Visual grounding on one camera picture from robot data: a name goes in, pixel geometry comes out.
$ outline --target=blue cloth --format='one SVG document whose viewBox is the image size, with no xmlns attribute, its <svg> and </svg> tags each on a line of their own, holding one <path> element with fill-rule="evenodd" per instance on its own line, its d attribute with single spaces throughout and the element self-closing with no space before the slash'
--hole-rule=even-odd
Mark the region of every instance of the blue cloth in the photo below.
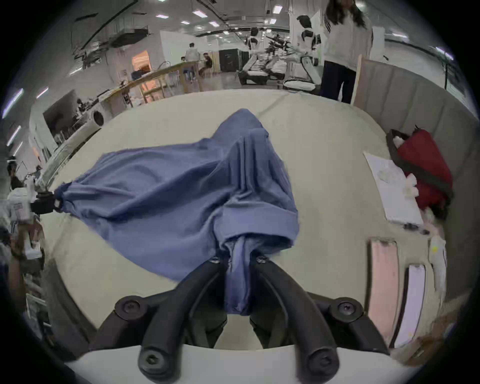
<svg viewBox="0 0 480 384">
<path fill-rule="evenodd" d="M 248 309 L 251 252 L 291 247 L 299 230 L 283 163 L 247 109 L 197 143 L 105 154 L 55 194 L 64 212 L 158 275 L 181 280 L 228 251 L 229 313 Z"/>
</svg>

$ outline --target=red bag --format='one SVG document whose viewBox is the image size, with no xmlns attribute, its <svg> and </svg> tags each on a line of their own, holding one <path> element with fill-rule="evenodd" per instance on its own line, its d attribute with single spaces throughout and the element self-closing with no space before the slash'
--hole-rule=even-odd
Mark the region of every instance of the red bag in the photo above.
<svg viewBox="0 0 480 384">
<path fill-rule="evenodd" d="M 405 142 L 397 149 L 393 138 L 400 136 Z M 419 195 L 416 197 L 420 209 L 430 206 L 444 218 L 446 207 L 453 198 L 452 175 L 430 134 L 415 126 L 411 136 L 396 130 L 387 134 L 390 157 L 406 176 L 413 173 L 417 178 Z"/>
</svg>

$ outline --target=long hair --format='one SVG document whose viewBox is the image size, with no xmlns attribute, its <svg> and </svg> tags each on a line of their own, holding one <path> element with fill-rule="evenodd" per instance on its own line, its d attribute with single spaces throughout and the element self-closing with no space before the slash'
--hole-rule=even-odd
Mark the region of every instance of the long hair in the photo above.
<svg viewBox="0 0 480 384">
<path fill-rule="evenodd" d="M 350 9 L 352 13 L 353 22 L 357 27 L 365 27 L 365 21 L 363 20 L 363 12 L 358 9 L 355 2 L 352 4 Z M 327 5 L 325 12 L 327 19 L 333 24 L 337 25 L 338 23 L 343 24 L 343 19 L 345 19 L 345 11 L 343 10 L 342 5 L 338 0 L 330 0 Z"/>
</svg>

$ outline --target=floor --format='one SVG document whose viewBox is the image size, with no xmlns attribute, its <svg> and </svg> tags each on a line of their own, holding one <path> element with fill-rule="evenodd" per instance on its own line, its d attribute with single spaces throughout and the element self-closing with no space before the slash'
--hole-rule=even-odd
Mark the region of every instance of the floor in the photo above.
<svg viewBox="0 0 480 384">
<path fill-rule="evenodd" d="M 171 97 L 176 95 L 182 95 L 184 93 L 183 87 L 179 79 L 172 78 L 173 86 L 164 88 L 165 97 Z M 190 92 L 199 92 L 198 83 L 196 80 L 187 80 L 187 86 Z M 202 86 L 204 91 L 219 91 L 222 89 L 277 89 L 276 80 L 269 80 L 267 85 L 247 84 L 241 85 L 235 72 L 221 72 L 212 74 L 212 76 L 206 76 L 202 79 Z M 162 99 L 161 92 L 153 94 L 155 100 Z"/>
</svg>

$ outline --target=woman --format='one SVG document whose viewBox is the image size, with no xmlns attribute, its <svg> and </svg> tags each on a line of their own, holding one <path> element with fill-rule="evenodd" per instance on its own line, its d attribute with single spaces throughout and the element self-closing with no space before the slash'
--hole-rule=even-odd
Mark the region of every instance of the woman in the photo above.
<svg viewBox="0 0 480 384">
<path fill-rule="evenodd" d="M 350 103 L 359 55 L 369 57 L 373 43 L 372 23 L 355 0 L 330 0 L 325 16 L 328 36 L 324 52 L 324 73 L 319 95 Z"/>
</svg>

